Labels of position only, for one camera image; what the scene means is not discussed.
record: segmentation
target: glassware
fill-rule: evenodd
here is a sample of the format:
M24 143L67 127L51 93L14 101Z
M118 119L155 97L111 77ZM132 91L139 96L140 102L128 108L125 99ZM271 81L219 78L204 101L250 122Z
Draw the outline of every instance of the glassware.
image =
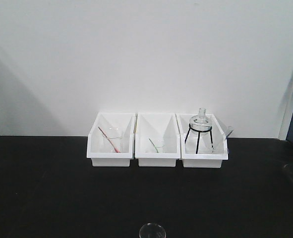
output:
M116 127L102 129L98 127L103 136L103 152L121 153L123 131Z
M221 138L216 143L214 143L214 150L218 149L219 145L222 144L229 137L233 130L234 128L232 126L228 126L227 130L221 135Z
M191 117L189 124L191 128L199 131L207 131L212 126L211 120L206 116L205 108L200 108L199 114Z
M150 143L152 144L152 146L154 148L154 149L152 149L152 153L154 153L154 152L164 153L164 141L162 139L148 138L148 140L150 141Z
M166 232L156 223L147 223L141 227L139 236L140 238L166 238Z

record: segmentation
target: black wire stand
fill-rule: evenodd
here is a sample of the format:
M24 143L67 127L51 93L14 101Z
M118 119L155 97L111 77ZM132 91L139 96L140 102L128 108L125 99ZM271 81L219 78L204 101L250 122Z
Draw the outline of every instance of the black wire stand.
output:
M214 144L212 142L212 126L208 129L208 130L195 130L194 128L191 127L191 125L189 124L189 129L187 132L187 136L185 139L185 144L188 138L188 135L190 133L190 130L196 131L198 133L198 139L197 139L197 146L196 146L196 154L198 154L198 147L199 147L199 140L200 140L200 133L205 133L205 132L209 132L210 133L210 141L211 141L211 147L212 149L214 148Z

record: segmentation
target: black table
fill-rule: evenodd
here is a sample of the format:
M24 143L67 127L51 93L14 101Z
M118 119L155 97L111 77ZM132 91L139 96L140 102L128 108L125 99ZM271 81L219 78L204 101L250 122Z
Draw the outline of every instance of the black table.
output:
M220 169L96 168L85 137L0 137L0 237L293 238L293 146L229 139Z

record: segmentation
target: white plastic bin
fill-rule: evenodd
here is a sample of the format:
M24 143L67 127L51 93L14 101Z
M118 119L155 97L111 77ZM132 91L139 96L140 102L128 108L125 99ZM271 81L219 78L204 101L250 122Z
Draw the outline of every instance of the white plastic bin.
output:
M187 143L185 138L189 129L189 119L195 114L176 114L180 131L181 159L184 167L188 168L220 168L222 160L228 159L227 141L224 140L217 148L211 149L209 133L201 133L199 150L196 154L198 133L190 131ZM212 121L212 138L214 142L225 139L217 119L213 114L207 114Z
M176 166L180 138L175 114L138 113L135 157L139 166Z
M92 160L93 166L130 166L135 120L132 113L98 113L87 144L87 158Z

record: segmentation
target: glass bottle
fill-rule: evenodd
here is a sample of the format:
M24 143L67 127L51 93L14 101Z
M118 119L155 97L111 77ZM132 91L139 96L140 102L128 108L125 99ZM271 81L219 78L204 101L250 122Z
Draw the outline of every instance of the glass bottle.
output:
M200 108L199 114L190 118L189 124L191 128L199 131L207 131L212 126L211 120L206 116L205 108Z

